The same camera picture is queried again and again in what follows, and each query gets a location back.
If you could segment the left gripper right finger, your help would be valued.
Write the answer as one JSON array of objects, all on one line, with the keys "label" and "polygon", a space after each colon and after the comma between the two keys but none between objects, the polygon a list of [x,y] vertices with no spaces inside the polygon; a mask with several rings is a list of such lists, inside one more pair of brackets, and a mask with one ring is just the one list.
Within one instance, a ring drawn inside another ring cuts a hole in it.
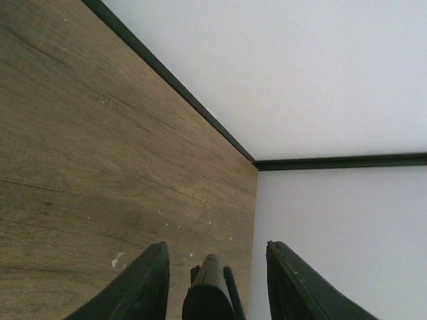
[{"label": "left gripper right finger", "polygon": [[375,319],[281,241],[266,247],[272,319]]}]

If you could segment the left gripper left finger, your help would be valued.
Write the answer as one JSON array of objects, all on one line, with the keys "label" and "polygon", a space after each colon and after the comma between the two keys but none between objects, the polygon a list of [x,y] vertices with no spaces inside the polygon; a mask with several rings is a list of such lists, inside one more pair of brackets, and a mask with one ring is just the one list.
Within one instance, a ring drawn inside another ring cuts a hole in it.
[{"label": "left gripper left finger", "polygon": [[165,319],[169,254],[164,241],[151,244],[105,289],[67,319]]}]

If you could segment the black remote control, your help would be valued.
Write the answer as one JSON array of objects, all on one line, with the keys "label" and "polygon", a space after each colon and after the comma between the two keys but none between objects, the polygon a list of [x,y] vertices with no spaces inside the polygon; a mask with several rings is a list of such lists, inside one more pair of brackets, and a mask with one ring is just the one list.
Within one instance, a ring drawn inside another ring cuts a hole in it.
[{"label": "black remote control", "polygon": [[245,319],[232,269],[209,254],[190,271],[191,286],[183,302],[182,318],[193,320]]}]

